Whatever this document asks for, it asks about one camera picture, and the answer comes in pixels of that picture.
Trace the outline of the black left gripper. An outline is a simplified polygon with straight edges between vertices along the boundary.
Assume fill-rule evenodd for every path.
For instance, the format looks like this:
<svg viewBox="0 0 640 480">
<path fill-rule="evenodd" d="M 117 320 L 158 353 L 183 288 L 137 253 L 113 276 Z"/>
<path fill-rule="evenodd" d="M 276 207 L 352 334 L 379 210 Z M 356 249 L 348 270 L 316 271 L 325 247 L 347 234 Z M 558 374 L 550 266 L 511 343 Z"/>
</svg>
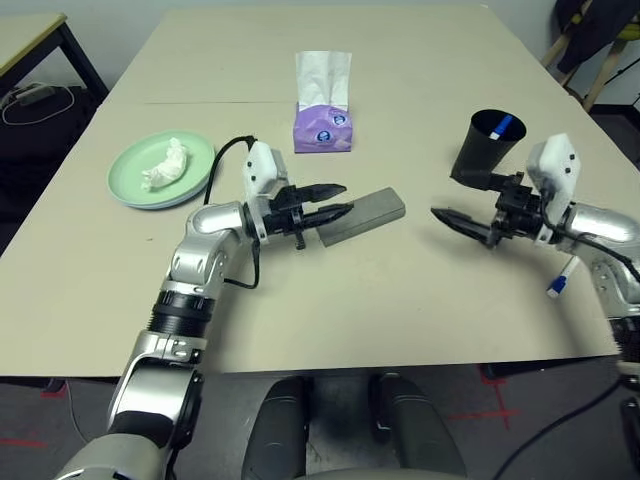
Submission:
<svg viewBox="0 0 640 480">
<path fill-rule="evenodd" d="M 347 188 L 339 184 L 313 184 L 300 188 L 282 188 L 268 202 L 270 212 L 263 217 L 264 226 L 269 236 L 282 234 L 293 235 L 296 249 L 306 248 L 303 229 L 317 228 L 332 223 L 354 207 L 352 202 L 332 204 L 319 208 L 315 212 L 305 213 L 302 204 L 317 203 L 329 200 L 344 193 Z"/>
</svg>

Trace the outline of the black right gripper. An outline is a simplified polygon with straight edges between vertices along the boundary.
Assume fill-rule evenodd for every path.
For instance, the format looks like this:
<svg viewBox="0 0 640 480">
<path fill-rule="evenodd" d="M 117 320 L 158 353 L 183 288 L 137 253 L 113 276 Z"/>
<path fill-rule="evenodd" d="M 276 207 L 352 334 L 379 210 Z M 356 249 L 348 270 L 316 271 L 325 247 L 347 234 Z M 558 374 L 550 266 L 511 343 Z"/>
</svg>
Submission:
<svg viewBox="0 0 640 480">
<path fill-rule="evenodd" d="M 523 177 L 521 171 L 512 175 L 487 175 L 485 190 L 499 193 L 495 203 L 496 214 L 490 226 L 451 208 L 431 208 L 430 211 L 450 229 L 487 248 L 494 248 L 503 238 L 535 240 L 543 226 L 541 197 L 533 192 L 532 187 L 522 184 Z"/>
</svg>

